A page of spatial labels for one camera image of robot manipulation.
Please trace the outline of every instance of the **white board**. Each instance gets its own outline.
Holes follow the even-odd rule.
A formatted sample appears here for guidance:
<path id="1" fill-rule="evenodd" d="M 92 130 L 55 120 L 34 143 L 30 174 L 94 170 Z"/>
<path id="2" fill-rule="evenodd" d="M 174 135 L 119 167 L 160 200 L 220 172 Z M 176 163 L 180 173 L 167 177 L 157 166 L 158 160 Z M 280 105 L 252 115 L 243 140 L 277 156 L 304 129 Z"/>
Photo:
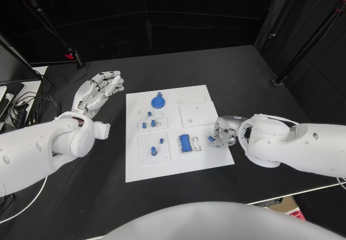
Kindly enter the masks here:
<path id="1" fill-rule="evenodd" d="M 161 92 L 166 104 L 153 108 Z M 228 146 L 210 147 L 218 119 L 206 85 L 125 95 L 125 182 L 181 174 L 235 164 Z M 187 134 L 192 151 L 181 153 L 179 136 Z M 193 138 L 200 150 L 196 151 Z"/>

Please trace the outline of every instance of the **black tabletop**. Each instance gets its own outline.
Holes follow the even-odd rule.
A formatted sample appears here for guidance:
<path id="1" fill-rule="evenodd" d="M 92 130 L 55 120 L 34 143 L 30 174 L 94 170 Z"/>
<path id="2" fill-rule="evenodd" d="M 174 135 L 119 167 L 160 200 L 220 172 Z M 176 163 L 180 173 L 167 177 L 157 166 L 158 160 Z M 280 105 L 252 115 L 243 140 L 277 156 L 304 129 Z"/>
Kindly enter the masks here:
<path id="1" fill-rule="evenodd" d="M 219 116 L 268 114 L 310 122 L 285 87 L 274 87 L 275 75 L 252 46 L 219 48 L 89 62 L 86 77 L 66 84 L 50 77 L 53 99 L 69 111 L 76 90 L 96 73 L 121 71 L 124 91 L 108 99 L 94 121 L 111 124 L 107 140 L 95 140 L 89 154 L 47 177 L 42 194 L 11 221 L 0 226 L 1 239 L 82 240 L 107 234 L 140 216 L 176 205 L 226 201 L 252 203 L 334 184 L 337 181 L 281 164 L 255 165 L 241 145 L 232 146 L 235 165 L 125 183 L 125 94 L 206 85 Z M 46 75 L 68 80 L 83 75 L 76 64 L 50 66 Z M 43 121 L 56 109 L 46 104 Z M 1 219 L 32 201 L 42 181 L 16 193 Z"/>

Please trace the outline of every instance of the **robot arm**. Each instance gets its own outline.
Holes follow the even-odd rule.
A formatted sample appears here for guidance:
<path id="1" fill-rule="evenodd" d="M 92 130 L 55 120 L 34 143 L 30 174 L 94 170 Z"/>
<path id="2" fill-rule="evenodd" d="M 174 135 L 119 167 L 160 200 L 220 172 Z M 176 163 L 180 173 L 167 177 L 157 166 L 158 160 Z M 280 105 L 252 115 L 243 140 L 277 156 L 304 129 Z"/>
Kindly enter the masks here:
<path id="1" fill-rule="evenodd" d="M 288 120 L 262 114 L 251 119 L 219 117 L 216 124 L 222 125 L 220 131 L 232 134 L 219 134 L 222 139 L 215 134 L 210 146 L 219 146 L 229 140 L 235 144 L 236 137 L 248 159 L 259 166 L 274 168 L 284 163 L 300 171 L 344 178 L 346 126 L 292 122 L 295 126 L 288 127 L 282 121 Z"/>
<path id="2" fill-rule="evenodd" d="M 29 187 L 83 157 L 109 124 L 94 122 L 108 97 L 124 90 L 119 71 L 102 72 L 79 87 L 72 110 L 53 121 L 0 135 L 0 197 Z"/>

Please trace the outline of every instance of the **small blue part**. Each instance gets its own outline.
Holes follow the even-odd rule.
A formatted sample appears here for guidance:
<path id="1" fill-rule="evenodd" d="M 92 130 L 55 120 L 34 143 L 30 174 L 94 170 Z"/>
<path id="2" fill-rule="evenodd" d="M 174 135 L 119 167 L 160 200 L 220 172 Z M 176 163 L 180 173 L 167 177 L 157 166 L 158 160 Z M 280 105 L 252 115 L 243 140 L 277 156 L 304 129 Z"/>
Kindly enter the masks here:
<path id="1" fill-rule="evenodd" d="M 156 108 L 156 109 L 160 109 L 164 107 L 164 98 L 163 98 L 163 94 L 158 92 L 157 93 L 157 96 L 153 98 L 151 100 L 151 106 Z"/>
<path id="2" fill-rule="evenodd" d="M 156 149 L 156 147 L 154 147 L 154 146 L 151 147 L 151 155 L 153 155 L 153 156 L 156 156 L 156 155 L 157 155 L 157 149 Z"/>
<path id="3" fill-rule="evenodd" d="M 192 144 L 190 144 L 190 137 L 189 134 L 183 134 L 181 136 L 179 136 L 179 140 L 180 140 L 180 145 L 181 145 L 181 152 L 192 152 L 193 148 L 192 148 Z"/>
<path id="4" fill-rule="evenodd" d="M 212 137 L 212 136 L 209 136 L 209 138 L 207 138 L 207 139 L 209 139 L 209 141 L 210 141 L 210 142 L 213 142 L 213 141 L 215 141 L 215 139 L 213 139 L 213 137 Z"/>

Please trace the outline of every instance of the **black wall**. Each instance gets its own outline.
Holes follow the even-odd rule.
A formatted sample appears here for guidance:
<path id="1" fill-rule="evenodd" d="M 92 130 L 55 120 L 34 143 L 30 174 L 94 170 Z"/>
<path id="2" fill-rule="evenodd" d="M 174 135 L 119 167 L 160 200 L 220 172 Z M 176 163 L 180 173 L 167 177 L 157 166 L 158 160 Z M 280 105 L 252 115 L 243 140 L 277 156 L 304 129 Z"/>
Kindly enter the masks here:
<path id="1" fill-rule="evenodd" d="M 262 54 L 277 75 L 330 14 L 336 2 L 290 1 L 275 31 L 277 37 Z M 313 122 L 346 125 L 346 13 L 340 15 L 284 84 Z"/>
<path id="2" fill-rule="evenodd" d="M 83 60 L 95 61 L 252 44 L 272 0 L 36 1 Z M 23 0 L 1 2 L 0 21 L 29 63 L 66 60 Z"/>

